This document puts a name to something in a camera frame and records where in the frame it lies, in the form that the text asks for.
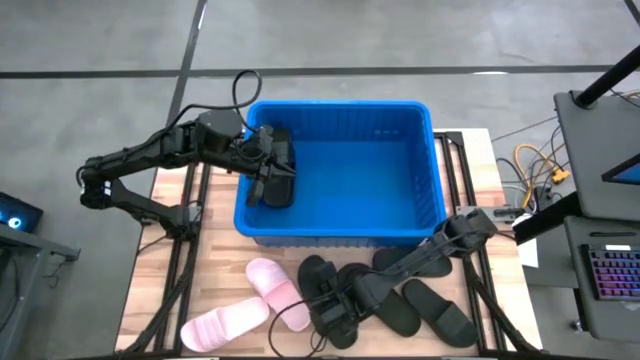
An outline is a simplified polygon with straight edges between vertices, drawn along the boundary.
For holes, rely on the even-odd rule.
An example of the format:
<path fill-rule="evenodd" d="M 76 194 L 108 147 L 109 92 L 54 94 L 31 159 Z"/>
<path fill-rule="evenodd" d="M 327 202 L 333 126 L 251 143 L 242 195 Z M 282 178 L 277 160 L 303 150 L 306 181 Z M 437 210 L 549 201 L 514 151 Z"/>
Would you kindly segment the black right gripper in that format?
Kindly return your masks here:
<path fill-rule="evenodd" d="M 315 284 L 311 298 L 311 320 L 320 335 L 353 335 L 358 332 L 359 309 L 354 286 L 334 279 Z"/>

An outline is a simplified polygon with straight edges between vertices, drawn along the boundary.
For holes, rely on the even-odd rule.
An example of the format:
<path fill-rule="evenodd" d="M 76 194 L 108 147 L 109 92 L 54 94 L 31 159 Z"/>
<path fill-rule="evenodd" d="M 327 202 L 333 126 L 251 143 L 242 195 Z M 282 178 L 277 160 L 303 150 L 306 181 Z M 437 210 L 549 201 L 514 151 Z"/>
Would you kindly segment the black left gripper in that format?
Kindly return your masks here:
<path fill-rule="evenodd" d="M 296 171 L 283 168 L 283 129 L 265 126 L 252 134 L 239 150 L 240 157 L 253 165 L 267 165 L 269 177 L 295 176 Z"/>

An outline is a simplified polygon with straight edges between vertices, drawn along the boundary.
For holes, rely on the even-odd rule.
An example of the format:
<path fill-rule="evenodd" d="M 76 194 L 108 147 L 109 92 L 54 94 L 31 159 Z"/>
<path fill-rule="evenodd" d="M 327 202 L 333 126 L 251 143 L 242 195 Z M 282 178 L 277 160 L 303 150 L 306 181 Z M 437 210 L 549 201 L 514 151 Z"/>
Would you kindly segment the pink rubber slide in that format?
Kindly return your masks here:
<path fill-rule="evenodd" d="M 210 352 L 262 325 L 269 313 L 262 298 L 252 297 L 189 320 L 182 326 L 180 338 L 189 350 Z"/>
<path fill-rule="evenodd" d="M 302 303 L 293 281 L 277 262 L 256 258 L 247 264 L 245 273 L 251 286 L 276 313 L 288 308 L 280 319 L 291 331 L 300 332 L 309 326 L 309 310 Z"/>

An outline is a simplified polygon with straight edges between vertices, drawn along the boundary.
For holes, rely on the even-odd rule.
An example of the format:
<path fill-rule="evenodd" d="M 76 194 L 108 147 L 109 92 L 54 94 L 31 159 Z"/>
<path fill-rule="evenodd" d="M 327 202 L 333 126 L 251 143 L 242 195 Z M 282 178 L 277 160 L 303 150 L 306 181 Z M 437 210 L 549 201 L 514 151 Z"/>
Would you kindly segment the blue plastic bin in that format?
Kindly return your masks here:
<path fill-rule="evenodd" d="M 262 246 L 415 245 L 446 210 L 429 109 L 417 101 L 260 101 L 253 126 L 284 128 L 297 172 L 293 203 L 246 204 L 241 176 L 235 229 Z"/>

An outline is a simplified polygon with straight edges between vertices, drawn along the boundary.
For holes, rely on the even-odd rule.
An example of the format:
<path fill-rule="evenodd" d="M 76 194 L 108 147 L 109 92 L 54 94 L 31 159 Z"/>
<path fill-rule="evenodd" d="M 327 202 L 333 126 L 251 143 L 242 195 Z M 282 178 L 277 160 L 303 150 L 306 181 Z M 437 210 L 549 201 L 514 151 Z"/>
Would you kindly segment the white paper sheet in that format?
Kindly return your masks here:
<path fill-rule="evenodd" d="M 529 213 L 524 213 L 521 216 L 517 217 L 512 224 L 512 227 L 515 227 L 519 223 L 523 222 L 531 218 L 532 215 Z M 517 246 L 519 258 L 521 264 L 526 267 L 538 268 L 538 252 L 537 252 L 537 239 L 533 238 L 523 244 Z"/>

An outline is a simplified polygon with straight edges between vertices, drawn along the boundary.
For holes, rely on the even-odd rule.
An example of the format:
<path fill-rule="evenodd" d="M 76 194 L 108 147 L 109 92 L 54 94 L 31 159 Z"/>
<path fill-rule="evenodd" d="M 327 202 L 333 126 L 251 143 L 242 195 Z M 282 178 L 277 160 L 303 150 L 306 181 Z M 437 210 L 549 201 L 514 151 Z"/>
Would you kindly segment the black desk base bar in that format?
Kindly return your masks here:
<path fill-rule="evenodd" d="M 513 233 L 516 244 L 526 243 L 538 235 L 561 225 L 567 216 L 581 215 L 582 209 L 578 193 L 573 192 L 530 218 L 514 224 Z"/>

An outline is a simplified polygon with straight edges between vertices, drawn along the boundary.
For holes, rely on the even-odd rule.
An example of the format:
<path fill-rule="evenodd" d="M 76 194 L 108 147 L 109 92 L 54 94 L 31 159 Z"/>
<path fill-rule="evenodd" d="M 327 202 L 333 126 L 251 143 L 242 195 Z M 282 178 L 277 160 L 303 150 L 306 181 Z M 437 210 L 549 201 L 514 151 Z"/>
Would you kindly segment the grey equipment stand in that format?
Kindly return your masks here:
<path fill-rule="evenodd" d="M 0 224 L 0 360 L 11 360 L 19 345 L 51 256 L 65 262 L 80 250 Z"/>

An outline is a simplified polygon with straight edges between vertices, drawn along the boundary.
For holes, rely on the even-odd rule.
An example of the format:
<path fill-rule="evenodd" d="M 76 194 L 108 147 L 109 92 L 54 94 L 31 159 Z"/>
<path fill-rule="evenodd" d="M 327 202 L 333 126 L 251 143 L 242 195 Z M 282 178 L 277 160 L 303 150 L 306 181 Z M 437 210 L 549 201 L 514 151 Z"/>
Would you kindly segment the black computer with blue light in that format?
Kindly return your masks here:
<path fill-rule="evenodd" d="M 27 233 L 34 233 L 43 211 L 18 198 L 0 192 L 0 223 Z"/>

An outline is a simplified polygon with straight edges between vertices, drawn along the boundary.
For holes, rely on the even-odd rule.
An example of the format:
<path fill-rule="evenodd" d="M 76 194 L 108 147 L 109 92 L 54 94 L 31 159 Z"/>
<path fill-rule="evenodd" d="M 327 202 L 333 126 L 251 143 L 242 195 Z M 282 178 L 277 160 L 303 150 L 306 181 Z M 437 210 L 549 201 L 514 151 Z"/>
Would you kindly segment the backlit black keyboard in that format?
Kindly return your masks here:
<path fill-rule="evenodd" d="M 597 300 L 640 302 L 640 247 L 584 244 L 580 251 Z"/>

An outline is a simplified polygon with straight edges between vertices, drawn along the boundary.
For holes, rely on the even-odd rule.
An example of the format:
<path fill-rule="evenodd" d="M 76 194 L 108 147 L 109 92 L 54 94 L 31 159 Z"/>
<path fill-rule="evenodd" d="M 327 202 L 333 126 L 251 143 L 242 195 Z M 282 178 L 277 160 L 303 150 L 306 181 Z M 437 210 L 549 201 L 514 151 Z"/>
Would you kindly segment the dark grey desk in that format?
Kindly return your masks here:
<path fill-rule="evenodd" d="M 557 93 L 554 103 L 582 213 L 640 221 L 640 185 L 602 179 L 640 154 L 640 99 L 604 96 L 583 109 L 570 93 Z"/>

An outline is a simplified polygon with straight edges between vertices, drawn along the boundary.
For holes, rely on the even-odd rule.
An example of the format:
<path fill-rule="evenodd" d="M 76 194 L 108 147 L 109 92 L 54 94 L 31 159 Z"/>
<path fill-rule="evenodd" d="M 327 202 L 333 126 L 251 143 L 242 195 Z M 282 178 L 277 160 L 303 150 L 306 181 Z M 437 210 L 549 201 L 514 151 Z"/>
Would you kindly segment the black computer monitor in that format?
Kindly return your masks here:
<path fill-rule="evenodd" d="M 604 182 L 640 185 L 640 153 L 601 175 Z"/>

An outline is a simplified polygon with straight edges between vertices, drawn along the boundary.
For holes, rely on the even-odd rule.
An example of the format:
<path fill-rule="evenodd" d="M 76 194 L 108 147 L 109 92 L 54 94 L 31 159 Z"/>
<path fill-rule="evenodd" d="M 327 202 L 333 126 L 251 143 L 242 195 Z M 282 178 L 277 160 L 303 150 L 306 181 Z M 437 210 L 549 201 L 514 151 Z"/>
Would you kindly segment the black monitor pole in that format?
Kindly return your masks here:
<path fill-rule="evenodd" d="M 580 108 L 586 109 L 593 105 L 606 92 L 612 90 L 632 72 L 640 67 L 640 45 L 613 65 L 584 91 L 573 95 L 573 102 Z"/>

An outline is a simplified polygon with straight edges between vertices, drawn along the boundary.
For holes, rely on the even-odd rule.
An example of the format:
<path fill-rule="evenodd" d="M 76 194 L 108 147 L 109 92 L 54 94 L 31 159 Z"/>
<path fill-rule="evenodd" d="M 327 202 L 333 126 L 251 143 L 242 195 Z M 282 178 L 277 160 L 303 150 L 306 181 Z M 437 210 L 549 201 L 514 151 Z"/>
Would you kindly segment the black aluminium frame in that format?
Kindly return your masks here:
<path fill-rule="evenodd" d="M 180 329 L 187 321 L 210 175 L 211 167 L 204 165 L 196 182 L 196 166 L 187 167 L 181 205 L 195 211 L 193 221 L 188 232 L 172 240 L 157 312 L 131 345 L 115 351 L 116 360 L 164 360 L 182 355 Z"/>
<path fill-rule="evenodd" d="M 460 131 L 437 132 L 434 137 L 441 141 L 444 165 L 447 182 L 455 215 L 460 215 L 458 209 L 462 205 L 457 186 L 457 177 L 453 168 L 453 156 L 451 147 L 457 149 L 460 172 L 464 185 L 464 193 L 467 205 L 473 210 L 477 207 L 475 189 L 472 182 L 471 171 L 466 155 L 466 146 L 463 134 Z M 508 319 L 506 314 L 499 309 L 492 272 L 486 246 L 482 245 L 476 253 L 478 254 L 480 273 L 477 273 L 472 261 L 472 255 L 461 257 L 464 279 L 467 288 L 467 297 L 470 307 L 471 321 L 478 333 L 476 345 L 480 355 L 486 353 L 497 353 L 503 356 L 512 355 L 516 352 L 539 353 L 540 350 L 529 343 L 525 337 L 516 329 L 515 325 Z M 483 299 L 491 315 L 491 328 L 493 330 L 496 349 L 490 349 L 485 338 L 483 320 L 478 297 Z"/>

